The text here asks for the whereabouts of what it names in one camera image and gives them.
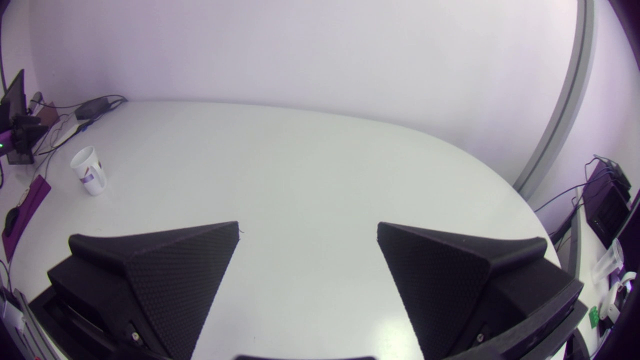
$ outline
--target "textured black surface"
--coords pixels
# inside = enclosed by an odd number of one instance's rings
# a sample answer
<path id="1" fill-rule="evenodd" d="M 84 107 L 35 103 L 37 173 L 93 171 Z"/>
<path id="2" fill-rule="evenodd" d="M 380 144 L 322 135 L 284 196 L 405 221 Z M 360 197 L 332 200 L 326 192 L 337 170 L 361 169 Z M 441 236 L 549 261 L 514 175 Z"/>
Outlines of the textured black surface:
<path id="1" fill-rule="evenodd" d="M 191 358 L 239 241 L 237 222 L 122 238 L 74 235 L 74 256 L 124 275 L 170 357 Z"/>
<path id="2" fill-rule="evenodd" d="M 452 349 L 492 276 L 544 256 L 543 239 L 501 241 L 381 223 L 378 243 L 424 358 Z"/>

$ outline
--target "black cable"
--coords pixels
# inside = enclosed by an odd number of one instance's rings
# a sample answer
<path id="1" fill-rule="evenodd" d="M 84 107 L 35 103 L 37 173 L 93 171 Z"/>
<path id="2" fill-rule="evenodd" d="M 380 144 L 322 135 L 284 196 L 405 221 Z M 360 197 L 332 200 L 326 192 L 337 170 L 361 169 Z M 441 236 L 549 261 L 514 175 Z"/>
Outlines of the black cable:
<path id="1" fill-rule="evenodd" d="M 558 248 L 556 249 L 556 252 L 559 252 L 560 249 L 569 241 L 571 240 L 571 236 L 569 235 L 569 237 L 567 239 L 565 239 L 565 241 L 563 241 L 562 243 L 560 243 L 560 246 L 558 246 Z"/>
<path id="2" fill-rule="evenodd" d="M 35 102 L 36 104 L 40 104 L 40 105 L 44 106 L 45 108 L 52 108 L 52 109 L 71 109 L 71 108 L 76 108 L 76 107 L 78 107 L 78 106 L 82 106 L 82 105 L 84 105 L 84 104 L 86 104 L 86 103 L 88 103 L 88 102 L 92 102 L 92 101 L 99 100 L 99 99 L 105 99 L 105 98 L 109 98 L 109 97 L 114 97 L 114 96 L 117 96 L 117 97 L 122 98 L 122 102 L 127 102 L 127 101 L 128 101 L 128 100 L 127 100 L 127 98 L 126 98 L 126 97 L 124 97 L 124 96 L 122 96 L 122 95 L 105 95 L 105 96 L 96 97 L 95 99 L 91 99 L 91 100 L 89 100 L 89 101 L 82 102 L 82 103 L 80 103 L 80 104 L 71 105 L 71 106 L 51 106 L 51 105 L 47 105 L 47 104 L 45 104 L 45 103 L 44 103 L 44 102 L 42 102 L 42 101 L 35 101 L 35 100 L 31 100 L 31 102 Z"/>
<path id="3" fill-rule="evenodd" d="M 58 116 L 58 118 L 56 118 L 56 120 L 53 122 L 53 124 L 51 125 L 51 127 L 47 130 L 47 132 L 46 132 L 46 133 L 44 134 L 44 136 L 42 137 L 42 141 L 40 142 L 40 145 L 38 145 L 38 148 L 37 148 L 37 149 L 35 149 L 35 151 L 33 151 L 33 154 L 34 154 L 34 155 L 37 155 L 37 154 L 38 154 L 38 151 L 40 151 L 40 148 L 42 148 L 42 144 L 44 144 L 44 143 L 47 141 L 47 136 L 49 136 L 49 133 L 51 133 L 51 130 L 53 130 L 53 127 L 56 125 L 56 122 L 57 122 L 59 119 L 61 119 L 62 117 L 64 117 L 64 116 L 66 116 L 66 117 L 70 117 L 70 116 L 71 116 L 71 114 L 70 114 L 70 113 L 69 113 L 69 114 L 62 114 L 62 115 L 59 115 L 59 116 Z M 68 119 L 67 119 L 67 120 L 65 120 L 65 121 L 61 124 L 60 128 L 55 129 L 53 132 L 55 133 L 56 131 L 61 131 L 61 130 L 62 130 L 62 127 L 67 123 L 67 121 L 68 121 Z"/>
<path id="4" fill-rule="evenodd" d="M 540 206 L 536 211 L 534 211 L 534 213 L 539 212 L 539 211 L 540 211 L 540 210 L 542 210 L 545 206 L 547 206 L 547 205 L 551 204 L 554 200 L 556 200 L 556 199 L 557 199 L 557 198 L 559 198 L 560 196 L 562 196 L 562 195 L 564 195 L 564 194 L 566 194 L 566 193 L 570 192 L 571 190 L 577 189 L 577 188 L 579 188 L 579 187 L 581 187 L 581 186 L 585 186 L 585 185 L 591 184 L 591 183 L 593 183 L 594 181 L 600 180 L 603 176 L 606 176 L 607 174 L 602 174 L 602 176 L 600 176 L 600 177 L 598 177 L 598 178 L 596 178 L 596 179 L 594 179 L 594 180 L 587 181 L 587 182 L 586 182 L 586 183 L 584 183 L 584 184 L 576 185 L 576 186 L 574 186 L 573 188 L 570 188 L 570 189 L 567 189 L 567 190 L 563 191 L 562 193 L 558 194 L 558 195 L 557 195 L 556 197 L 554 197 L 553 199 L 551 199 L 551 200 L 547 201 L 544 205 Z"/>
<path id="5" fill-rule="evenodd" d="M 2 75 L 2 89 L 6 95 L 6 80 L 4 78 L 4 61 L 2 59 L 2 18 L 0 18 L 0 75 Z"/>
<path id="6" fill-rule="evenodd" d="M 589 181 L 589 177 L 587 176 L 587 167 L 589 165 L 591 165 L 596 160 L 598 160 L 598 158 L 596 158 L 595 155 L 594 155 L 594 158 L 591 161 L 589 161 L 588 163 L 584 164 L 584 180 L 585 181 Z"/>
<path id="7" fill-rule="evenodd" d="M 11 277 L 9 276 L 9 269 L 6 267 L 4 261 L 0 260 L 2 266 L 4 266 L 4 270 L 6 271 L 7 283 L 9 284 L 9 292 L 13 293 L 13 286 L 11 285 Z"/>
<path id="8" fill-rule="evenodd" d="M 78 127 L 78 129 L 76 129 L 75 133 L 73 133 L 68 139 L 66 139 L 63 143 L 61 143 L 60 145 L 56 146 L 55 148 L 49 150 L 49 151 L 45 151 L 43 153 L 37 154 L 37 156 L 40 155 L 46 155 L 49 154 L 51 152 L 54 152 L 55 150 L 58 150 L 59 148 L 63 147 L 63 145 L 65 145 L 67 142 L 69 142 L 69 140 L 73 139 L 74 137 L 76 137 L 79 133 L 82 133 L 87 127 L 93 125 L 94 123 L 96 123 L 98 120 L 100 120 L 104 115 L 112 112 L 113 110 L 117 109 L 120 107 L 120 105 L 124 104 L 125 102 L 127 102 L 128 100 L 125 97 L 122 97 L 122 99 L 120 100 L 116 100 L 114 102 L 112 102 L 111 104 L 109 104 L 109 109 L 107 109 L 105 112 L 97 115 L 97 117 L 95 119 L 91 119 L 88 122 L 86 122 L 85 124 L 82 124 Z"/>

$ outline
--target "black device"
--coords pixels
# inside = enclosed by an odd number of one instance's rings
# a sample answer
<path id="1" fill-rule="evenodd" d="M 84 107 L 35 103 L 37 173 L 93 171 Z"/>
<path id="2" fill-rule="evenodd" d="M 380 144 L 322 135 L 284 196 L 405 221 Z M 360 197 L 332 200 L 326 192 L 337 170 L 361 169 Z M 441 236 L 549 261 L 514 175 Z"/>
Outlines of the black device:
<path id="1" fill-rule="evenodd" d="M 0 101 L 0 137 L 10 133 L 11 151 L 6 153 L 9 164 L 33 164 L 35 160 L 31 150 L 48 129 L 40 125 L 39 118 L 27 116 L 24 70 L 20 70 Z"/>
<path id="2" fill-rule="evenodd" d="M 637 280 L 629 293 L 627 302 L 620 311 L 618 321 L 611 329 L 609 337 L 602 344 L 596 360 L 637 359 L 638 334 L 640 334 L 640 286 Z"/>
<path id="3" fill-rule="evenodd" d="M 107 112 L 111 104 L 106 97 L 91 100 L 80 106 L 74 113 L 78 121 L 93 120 L 99 115 Z"/>
<path id="4" fill-rule="evenodd" d="M 71 359 L 114 359 L 133 347 L 191 358 L 239 241 L 237 222 L 162 233 L 69 238 L 72 256 L 29 306 Z"/>
<path id="5" fill-rule="evenodd" d="M 582 284 L 544 259 L 544 239 L 380 223 L 378 243 L 427 360 L 544 359 L 586 314 Z"/>
<path id="6" fill-rule="evenodd" d="M 584 187 L 587 222 L 608 249 L 630 211 L 627 203 L 631 184 L 618 164 L 598 162 L 589 184 Z"/>

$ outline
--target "white table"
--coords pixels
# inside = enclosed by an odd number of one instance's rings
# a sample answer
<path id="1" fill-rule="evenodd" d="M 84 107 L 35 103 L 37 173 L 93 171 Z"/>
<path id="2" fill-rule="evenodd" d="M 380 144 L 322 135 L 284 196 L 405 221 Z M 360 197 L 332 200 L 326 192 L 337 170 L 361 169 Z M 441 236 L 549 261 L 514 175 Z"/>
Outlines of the white table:
<path id="1" fill-rule="evenodd" d="M 109 177 L 98 197 L 69 168 L 88 145 Z M 35 167 L 4 168 L 1 214 Z M 66 144 L 47 180 L 52 191 L 12 266 L 29 300 L 70 255 L 71 234 L 239 221 L 244 233 L 194 359 L 422 359 L 376 241 L 378 222 L 548 241 L 516 191 L 462 150 L 403 127 L 307 111 L 125 104 Z M 545 256 L 559 266 L 550 243 Z"/>

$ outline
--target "clear plastic cup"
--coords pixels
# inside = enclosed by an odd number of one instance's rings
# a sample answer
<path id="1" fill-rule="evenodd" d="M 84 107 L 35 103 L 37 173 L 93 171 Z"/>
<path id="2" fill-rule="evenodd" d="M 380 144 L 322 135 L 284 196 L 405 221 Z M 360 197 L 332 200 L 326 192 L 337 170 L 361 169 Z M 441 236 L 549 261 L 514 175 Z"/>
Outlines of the clear plastic cup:
<path id="1" fill-rule="evenodd" d="M 591 277 L 593 283 L 597 284 L 615 271 L 615 269 L 622 269 L 625 262 L 625 255 L 622 253 L 622 246 L 618 239 L 613 240 L 609 250 L 602 256 L 598 263 L 591 271 Z"/>

